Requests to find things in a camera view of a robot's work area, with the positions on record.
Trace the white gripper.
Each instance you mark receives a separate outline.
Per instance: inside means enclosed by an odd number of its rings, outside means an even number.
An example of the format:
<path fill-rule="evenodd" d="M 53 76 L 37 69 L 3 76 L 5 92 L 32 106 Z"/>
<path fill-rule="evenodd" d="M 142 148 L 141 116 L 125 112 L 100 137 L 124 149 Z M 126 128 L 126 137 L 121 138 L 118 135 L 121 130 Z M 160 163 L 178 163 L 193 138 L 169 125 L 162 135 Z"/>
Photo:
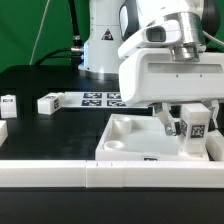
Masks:
<path fill-rule="evenodd" d="M 168 49 L 140 49 L 120 65 L 119 88 L 127 106 L 155 103 L 167 136 L 180 134 L 169 103 L 204 100 L 210 110 L 209 130 L 216 130 L 219 102 L 214 99 L 224 99 L 224 54 L 202 53 L 199 62 L 176 62 Z"/>

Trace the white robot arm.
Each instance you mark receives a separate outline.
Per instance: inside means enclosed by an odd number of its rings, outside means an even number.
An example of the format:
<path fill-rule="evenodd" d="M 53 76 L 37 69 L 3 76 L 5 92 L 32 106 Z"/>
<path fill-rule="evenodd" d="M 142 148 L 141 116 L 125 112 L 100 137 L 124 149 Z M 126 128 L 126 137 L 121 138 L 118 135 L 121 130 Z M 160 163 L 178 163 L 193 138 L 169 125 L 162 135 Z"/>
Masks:
<path fill-rule="evenodd" d="M 168 135 L 171 104 L 224 100 L 224 53 L 206 50 L 215 0 L 126 0 L 119 11 L 119 87 L 128 106 L 152 105 Z"/>

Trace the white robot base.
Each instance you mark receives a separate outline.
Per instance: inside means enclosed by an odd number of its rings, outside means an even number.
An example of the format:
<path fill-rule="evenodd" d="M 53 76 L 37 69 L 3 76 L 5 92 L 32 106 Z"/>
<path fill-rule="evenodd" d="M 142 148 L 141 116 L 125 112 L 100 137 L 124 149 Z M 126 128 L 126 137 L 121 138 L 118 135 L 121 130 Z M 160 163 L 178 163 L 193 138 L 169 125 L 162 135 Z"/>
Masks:
<path fill-rule="evenodd" d="M 118 78 L 122 43 L 119 9 L 124 0 L 89 0 L 90 35 L 84 43 L 80 74 L 99 80 Z"/>

